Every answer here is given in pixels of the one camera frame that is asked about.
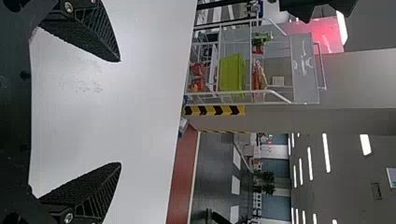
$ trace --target gray floor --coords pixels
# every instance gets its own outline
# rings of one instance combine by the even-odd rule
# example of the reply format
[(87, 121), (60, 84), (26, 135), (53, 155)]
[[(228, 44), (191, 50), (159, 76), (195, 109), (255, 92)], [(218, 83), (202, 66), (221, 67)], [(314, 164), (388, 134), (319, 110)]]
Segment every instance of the gray floor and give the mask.
[[(206, 208), (230, 219), (231, 207), (239, 205), (239, 216), (251, 217), (252, 174), (243, 161), (241, 170), (233, 164), (233, 139), (230, 136), (201, 134), (191, 224), (205, 223)], [(231, 194), (233, 175), (241, 181), (240, 195)]]

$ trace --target red floor stripe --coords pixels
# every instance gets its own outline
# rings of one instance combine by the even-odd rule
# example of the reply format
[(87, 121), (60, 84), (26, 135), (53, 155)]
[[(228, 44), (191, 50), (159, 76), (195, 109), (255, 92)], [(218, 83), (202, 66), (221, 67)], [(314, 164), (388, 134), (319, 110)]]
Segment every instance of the red floor stripe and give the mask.
[(198, 132), (191, 126), (177, 142), (167, 224), (187, 224)]

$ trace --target sign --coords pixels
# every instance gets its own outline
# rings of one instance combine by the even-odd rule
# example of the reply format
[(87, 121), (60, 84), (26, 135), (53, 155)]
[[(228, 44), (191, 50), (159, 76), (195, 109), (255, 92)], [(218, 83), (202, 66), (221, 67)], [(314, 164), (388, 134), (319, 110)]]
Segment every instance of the sign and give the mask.
[(392, 189), (396, 189), (396, 168), (387, 168), (389, 184)]

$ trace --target ceiling light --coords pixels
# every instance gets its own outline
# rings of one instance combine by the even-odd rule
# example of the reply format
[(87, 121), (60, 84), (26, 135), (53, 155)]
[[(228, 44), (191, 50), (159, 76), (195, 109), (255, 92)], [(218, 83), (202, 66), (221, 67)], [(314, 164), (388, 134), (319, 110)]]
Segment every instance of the ceiling light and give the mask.
[(300, 158), (298, 160), (298, 163), (300, 165), (300, 185), (302, 186), (303, 183), (304, 183), (304, 180), (303, 180), (303, 160)]
[(337, 21), (338, 21), (338, 27), (340, 28), (340, 35), (341, 35), (341, 42), (343, 45), (347, 42), (347, 24), (346, 24), (346, 18), (344, 17), (344, 14), (336, 11), (337, 13)]
[(291, 208), (291, 224), (294, 224), (294, 208)]
[(298, 209), (296, 209), (296, 224), (299, 224)]
[(305, 211), (303, 210), (303, 224), (305, 224)]
[(296, 171), (296, 165), (293, 165), (293, 175), (294, 175), (294, 188), (297, 189), (297, 171)]
[(313, 214), (312, 215), (312, 220), (314, 221), (314, 224), (318, 224), (318, 221), (317, 221), (317, 214)]
[(330, 166), (330, 156), (329, 156), (329, 145), (327, 143), (327, 134), (322, 135), (323, 138), (323, 148), (324, 148), (324, 160), (326, 161), (326, 172), (329, 173), (332, 170)]
[(372, 153), (370, 138), (368, 134), (361, 134), (361, 149), (363, 150), (364, 156), (367, 156)]
[(291, 145), (290, 145), (290, 138), (288, 138), (288, 146), (289, 146), (289, 156), (291, 155)]
[(294, 147), (294, 133), (291, 134), (291, 146)]
[(311, 157), (311, 147), (307, 149), (308, 153), (308, 168), (309, 168), (309, 179), (314, 180), (314, 174), (312, 171), (312, 157)]

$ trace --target yellow and black hazard stripe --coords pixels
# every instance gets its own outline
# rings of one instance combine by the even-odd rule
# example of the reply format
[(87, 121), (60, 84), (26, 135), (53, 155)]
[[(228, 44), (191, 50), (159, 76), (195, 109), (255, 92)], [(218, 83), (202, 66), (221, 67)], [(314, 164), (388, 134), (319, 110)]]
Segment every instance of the yellow and black hazard stripe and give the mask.
[(240, 131), (220, 131), (220, 130), (198, 130), (201, 133), (250, 133), (250, 132), (240, 132)]
[(244, 105), (186, 105), (185, 116), (244, 116)]

